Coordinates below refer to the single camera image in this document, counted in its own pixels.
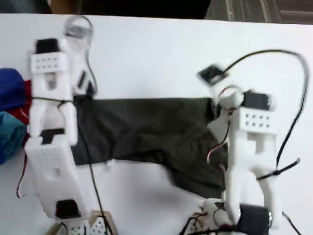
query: black wire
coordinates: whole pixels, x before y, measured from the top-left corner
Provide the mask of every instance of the black wire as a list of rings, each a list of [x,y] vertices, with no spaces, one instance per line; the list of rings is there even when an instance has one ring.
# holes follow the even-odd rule
[[[47,100],[47,101],[55,101],[55,102],[60,102],[60,104],[58,104],[58,108],[66,103],[73,103],[74,102],[72,100],[63,100],[63,99],[50,99],[50,98],[43,98],[43,97],[33,97],[32,99],[39,99],[39,100]]]
[[[253,56],[253,55],[257,55],[257,54],[263,54],[263,53],[284,53],[284,54],[289,54],[289,55],[293,55],[295,56],[301,63],[302,65],[302,68],[303,68],[303,72],[304,72],[304,83],[303,83],[303,91],[302,91],[302,98],[301,98],[301,102],[300,102],[300,107],[299,107],[299,111],[298,113],[296,114],[290,128],[289,128],[289,131],[287,132],[286,136],[285,136],[285,139],[278,151],[278,154],[277,154],[277,157],[276,157],[276,168],[278,167],[278,164],[279,164],[279,160],[281,158],[281,155],[283,153],[283,150],[285,148],[285,145],[289,139],[289,136],[291,135],[293,129],[294,129],[294,126],[296,125],[302,111],[303,111],[303,108],[304,108],[304,104],[305,104],[305,101],[306,101],[306,98],[307,98],[307,92],[308,92],[308,85],[309,85],[309,79],[310,79],[310,73],[309,73],[309,66],[306,62],[306,60],[304,59],[304,57],[296,52],[292,52],[292,51],[287,51],[287,50],[279,50],[279,49],[273,49],[273,50],[260,50],[260,51],[256,51],[256,52],[253,52],[253,53],[250,53],[250,54],[247,54],[241,58],[239,58],[238,60],[236,60],[235,62],[233,62],[230,66],[228,66],[224,71],[223,73],[226,73],[228,70],[230,70],[235,64],[239,63],[240,61],[250,57],[250,56]]]
[[[68,228],[67,228],[67,226],[65,225],[65,223],[61,222],[60,224],[62,224],[62,225],[64,226],[65,230],[66,230],[65,235],[68,235]]]
[[[297,158],[297,160],[294,162],[294,163],[291,163],[290,165],[288,165],[287,167],[281,169],[281,170],[276,170],[274,171],[273,173],[270,173],[270,174],[267,174],[267,175],[264,175],[264,176],[260,176],[258,178],[256,178],[257,180],[263,180],[263,179],[266,179],[268,177],[271,177],[271,176],[277,176],[277,175],[280,175],[281,173],[283,173],[284,171],[286,170],[289,170],[291,168],[294,168],[296,165],[298,165],[300,163],[300,158]]]
[[[94,93],[97,94],[98,93],[98,83],[97,83],[97,80],[96,80],[95,75],[93,73],[93,70],[92,70],[92,68],[90,66],[89,51],[85,52],[85,61],[86,61],[87,67],[88,67],[88,69],[89,69],[89,71],[91,73],[91,76],[92,76],[92,79],[93,79],[93,82],[94,82],[94,90],[95,90]]]
[[[96,195],[97,195],[97,199],[98,199],[101,215],[102,215],[102,218],[104,220],[104,224],[105,224],[105,228],[106,228],[106,234],[108,234],[108,230],[107,229],[109,229],[110,234],[113,234],[112,229],[111,229],[109,223],[107,222],[107,219],[106,219],[106,217],[104,216],[104,213],[103,213],[103,208],[102,208],[102,204],[101,204],[101,200],[100,200],[100,196],[99,196],[99,192],[98,192],[98,187],[97,187],[96,180],[95,180],[94,173],[93,173],[92,160],[91,160],[90,151],[89,151],[86,139],[85,139],[85,137],[83,135],[83,132],[82,132],[82,130],[81,130],[79,125],[78,125],[78,132],[79,132],[79,134],[80,134],[80,136],[82,138],[82,141],[83,141],[83,143],[85,145],[85,149],[86,149],[86,152],[87,152],[87,157],[88,157],[88,162],[89,162],[92,182],[93,182],[94,190],[95,190]]]
[[[199,217],[206,216],[206,215],[207,215],[207,213],[204,213],[204,214],[197,215],[196,217],[190,217],[190,218],[188,218],[188,220],[187,220],[185,226],[182,228],[182,230],[181,230],[181,232],[179,233],[179,235],[184,235],[184,234],[185,234],[185,232],[186,232],[186,230],[187,230],[187,228],[188,228],[188,225],[189,225],[189,223],[190,223],[191,220],[197,220]]]
[[[216,214],[220,209],[221,209],[221,206],[218,207],[218,208],[214,211],[214,213],[213,213],[213,221],[214,221],[216,227],[219,227],[219,225],[217,224],[217,221],[216,221],[216,219],[215,219],[215,214]]]
[[[293,227],[293,229],[298,233],[298,235],[302,235],[300,233],[300,231],[296,228],[296,226],[294,225],[294,223],[291,221],[291,219],[283,212],[283,216],[288,220],[288,222],[290,223],[290,225]]]

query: dark green cloth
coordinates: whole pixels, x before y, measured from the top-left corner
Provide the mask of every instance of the dark green cloth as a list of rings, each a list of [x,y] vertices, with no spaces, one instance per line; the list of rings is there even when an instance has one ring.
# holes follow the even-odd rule
[[[77,97],[78,125],[87,140],[92,162],[109,159],[153,162],[169,170],[174,184],[200,196],[219,197],[227,163],[227,148],[220,148],[206,163],[217,144],[207,129],[213,119],[211,100],[128,99],[87,100]],[[79,137],[72,148],[77,165],[88,164]]]

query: teal cloth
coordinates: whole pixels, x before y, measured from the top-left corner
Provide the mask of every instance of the teal cloth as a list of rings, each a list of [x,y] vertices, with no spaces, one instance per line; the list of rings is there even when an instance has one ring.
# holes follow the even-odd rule
[[[27,126],[7,112],[0,112],[0,165],[22,147]]]

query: white table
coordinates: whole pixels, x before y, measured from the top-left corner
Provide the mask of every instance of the white table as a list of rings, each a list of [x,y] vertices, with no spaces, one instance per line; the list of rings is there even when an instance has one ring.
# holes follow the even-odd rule
[[[0,15],[0,66],[14,67],[29,78],[27,53],[35,39],[59,37],[66,16]],[[227,66],[261,49],[283,48],[302,53],[313,65],[313,26],[90,17],[95,38],[90,62],[96,74],[97,98],[204,97],[209,89],[196,73],[212,63]],[[256,88],[278,98],[278,146],[298,109],[303,73],[285,55],[260,55],[237,65],[232,77],[243,88]],[[311,234],[313,216],[312,89],[306,109],[285,148],[280,166],[301,157],[301,164],[280,176],[284,211],[304,235]],[[171,185],[156,164],[117,162],[106,172],[95,164],[104,209],[110,211],[121,235],[175,235],[203,199]],[[53,223],[36,196],[15,197],[22,154],[0,167],[0,232],[41,235]],[[90,203],[98,209],[88,166],[78,167]],[[25,181],[24,188],[31,184]],[[279,235],[295,232],[283,221]]]

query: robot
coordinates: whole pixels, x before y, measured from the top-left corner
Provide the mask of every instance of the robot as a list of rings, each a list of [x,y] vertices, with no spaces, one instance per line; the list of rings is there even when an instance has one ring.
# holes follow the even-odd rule
[[[272,95],[257,93],[253,90],[243,91],[226,79],[226,73],[239,61],[261,53],[285,53],[296,56],[304,69],[303,95],[299,111],[286,135],[276,158],[276,100]],[[277,166],[288,137],[303,110],[306,100],[309,72],[305,59],[285,50],[264,50],[245,55],[225,70],[211,65],[198,74],[211,88],[213,95],[213,111],[220,111],[219,118],[228,126],[221,143],[212,151],[225,144],[228,138],[228,170],[222,169],[225,175],[225,191],[221,199],[209,198],[201,207],[202,213],[191,217],[179,235],[268,235],[269,230],[279,228],[282,216],[290,219],[282,212],[278,177],[280,173],[296,166],[300,159],[291,165],[278,170]],[[244,197],[246,177],[254,174],[264,196],[264,205],[252,205]],[[197,219],[204,221],[200,226]]]
[[[96,93],[86,60],[93,28],[74,26],[80,17],[66,21],[62,38],[38,40],[30,61],[33,102],[25,151],[45,213],[64,222],[86,220],[91,212],[71,150],[78,141],[73,97]]]

